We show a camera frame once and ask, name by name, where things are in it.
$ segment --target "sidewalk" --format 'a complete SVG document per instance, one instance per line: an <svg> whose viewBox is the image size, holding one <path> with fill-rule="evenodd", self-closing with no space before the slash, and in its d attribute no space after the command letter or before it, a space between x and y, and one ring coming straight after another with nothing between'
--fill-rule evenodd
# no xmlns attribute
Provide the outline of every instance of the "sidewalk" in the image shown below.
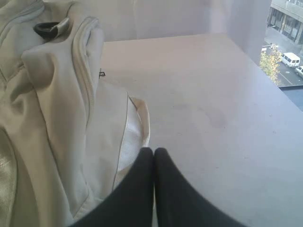
<svg viewBox="0 0 303 227"><path fill-rule="evenodd" d="M300 54L302 45L296 45L293 41L288 39L285 35L279 33L272 27L266 29L264 41L268 44L273 43L279 45L278 50L281 53L292 52L298 55L303 62L303 56Z"/></svg>

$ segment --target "white fabric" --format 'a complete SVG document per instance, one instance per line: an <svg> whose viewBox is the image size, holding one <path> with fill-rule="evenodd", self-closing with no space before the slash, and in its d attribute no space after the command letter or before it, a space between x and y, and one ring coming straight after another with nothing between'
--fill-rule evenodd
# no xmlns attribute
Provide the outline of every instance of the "white fabric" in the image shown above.
<svg viewBox="0 0 303 227"><path fill-rule="evenodd" d="M69 29L50 42L33 30L66 17ZM103 39L79 3L11 0L0 8L1 226L71 224L147 146L145 103L98 79Z"/></svg>

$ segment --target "tree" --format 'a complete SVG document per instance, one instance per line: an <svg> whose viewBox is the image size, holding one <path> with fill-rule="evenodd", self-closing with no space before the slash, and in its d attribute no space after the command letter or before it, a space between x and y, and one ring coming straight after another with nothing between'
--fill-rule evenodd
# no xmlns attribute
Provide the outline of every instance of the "tree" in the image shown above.
<svg viewBox="0 0 303 227"><path fill-rule="evenodd" d="M281 61L281 52L276 49L273 49L270 54L261 53L260 67L277 86L281 85L281 81L277 77L280 72L279 61Z"/></svg>

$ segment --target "white van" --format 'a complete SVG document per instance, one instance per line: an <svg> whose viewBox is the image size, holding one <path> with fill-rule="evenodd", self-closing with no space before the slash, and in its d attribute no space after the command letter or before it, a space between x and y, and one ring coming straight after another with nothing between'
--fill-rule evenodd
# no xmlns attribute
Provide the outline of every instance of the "white van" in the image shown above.
<svg viewBox="0 0 303 227"><path fill-rule="evenodd" d="M297 67L300 64L300 58L294 53L284 53L282 55L282 62L288 67Z"/></svg>

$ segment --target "white wall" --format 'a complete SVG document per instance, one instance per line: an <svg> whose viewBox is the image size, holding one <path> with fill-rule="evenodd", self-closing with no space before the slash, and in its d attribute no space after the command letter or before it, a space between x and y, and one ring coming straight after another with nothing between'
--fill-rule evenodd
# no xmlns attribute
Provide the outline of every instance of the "white wall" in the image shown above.
<svg viewBox="0 0 303 227"><path fill-rule="evenodd" d="M106 40L228 33L259 61L271 0L80 0L100 18Z"/></svg>

